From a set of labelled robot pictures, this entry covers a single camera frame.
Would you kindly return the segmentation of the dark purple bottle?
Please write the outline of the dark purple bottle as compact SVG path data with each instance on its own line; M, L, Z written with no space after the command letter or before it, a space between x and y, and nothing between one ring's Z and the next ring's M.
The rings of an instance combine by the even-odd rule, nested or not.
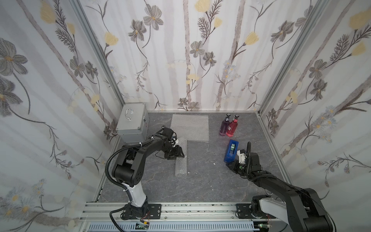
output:
M230 117L231 117L231 114L227 113L225 119L222 121L220 130L219 130L219 135L220 136L225 136L226 135L226 133L228 131L229 124L230 124Z

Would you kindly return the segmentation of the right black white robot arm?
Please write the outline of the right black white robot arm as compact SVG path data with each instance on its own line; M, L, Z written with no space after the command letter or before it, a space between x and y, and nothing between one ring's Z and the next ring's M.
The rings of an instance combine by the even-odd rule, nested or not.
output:
M230 140L224 162L243 179L271 192L254 196L249 204L237 204L237 216L245 218L277 218L294 232L335 232L336 224L324 208L317 192L287 183L263 170L257 153L251 152L251 143L239 150L238 142Z

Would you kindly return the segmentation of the single bubble wrap sheet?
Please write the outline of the single bubble wrap sheet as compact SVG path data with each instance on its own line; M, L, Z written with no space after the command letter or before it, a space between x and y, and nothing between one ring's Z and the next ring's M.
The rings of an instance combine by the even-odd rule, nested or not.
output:
M178 145L182 148L184 157L177 157L175 162L175 176L176 177L185 177L187 175L187 139L179 138Z

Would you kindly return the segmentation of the grey metal case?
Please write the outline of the grey metal case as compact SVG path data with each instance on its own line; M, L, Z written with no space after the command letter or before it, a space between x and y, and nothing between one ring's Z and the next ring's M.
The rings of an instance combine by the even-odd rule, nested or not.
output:
M123 106L117 123L117 133L125 143L139 143L146 139L149 116L144 103Z

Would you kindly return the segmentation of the pink red bottle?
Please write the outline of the pink red bottle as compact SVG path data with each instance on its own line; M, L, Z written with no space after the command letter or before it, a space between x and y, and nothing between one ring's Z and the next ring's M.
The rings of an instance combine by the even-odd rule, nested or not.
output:
M234 135L234 133L237 129L237 126L238 126L238 119L239 119L239 115L235 114L234 118L233 118L233 121L229 124L228 130L227 130L227 133L226 133L226 135L228 137L233 137L233 135Z

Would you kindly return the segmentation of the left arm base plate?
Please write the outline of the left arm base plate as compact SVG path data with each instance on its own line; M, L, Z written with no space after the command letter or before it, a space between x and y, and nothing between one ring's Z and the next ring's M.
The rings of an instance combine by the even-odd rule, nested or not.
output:
M122 220L129 219L160 219L161 217L161 204L147 204L142 207L135 207L127 204L122 211L120 217Z

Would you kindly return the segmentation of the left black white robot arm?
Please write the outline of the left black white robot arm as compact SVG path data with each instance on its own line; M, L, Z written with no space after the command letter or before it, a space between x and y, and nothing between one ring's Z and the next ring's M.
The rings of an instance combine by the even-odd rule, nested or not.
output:
M123 145L110 156L105 165L105 175L111 183L121 187L129 199L129 203L118 210L123 220L148 217L148 197L141 184L146 160L150 155L161 151L165 160L184 158L182 147L178 143L176 132L163 126L146 140L134 145Z

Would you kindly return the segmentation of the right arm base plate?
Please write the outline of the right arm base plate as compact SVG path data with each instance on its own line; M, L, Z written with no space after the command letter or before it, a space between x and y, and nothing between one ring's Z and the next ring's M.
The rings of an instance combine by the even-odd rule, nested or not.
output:
M275 219L269 214L255 212L250 203L236 204L235 215L238 219Z

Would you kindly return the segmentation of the bubble wrap sheet stack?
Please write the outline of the bubble wrap sheet stack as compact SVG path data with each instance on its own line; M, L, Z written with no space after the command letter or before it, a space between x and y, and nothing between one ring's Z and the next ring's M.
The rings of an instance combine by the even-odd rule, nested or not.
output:
M209 119L202 115L174 114L171 129L178 138L188 141L209 142Z

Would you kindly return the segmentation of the blue tape dispenser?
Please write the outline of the blue tape dispenser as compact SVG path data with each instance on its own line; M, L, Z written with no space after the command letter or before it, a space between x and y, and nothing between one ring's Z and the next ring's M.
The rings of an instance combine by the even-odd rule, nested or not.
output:
M224 156L224 162L225 163L230 163L230 162L233 162L235 160L237 150L238 150L238 145L239 145L239 142L237 142L235 140L230 140L229 141L229 144L228 144L227 150L226 150L226 154Z

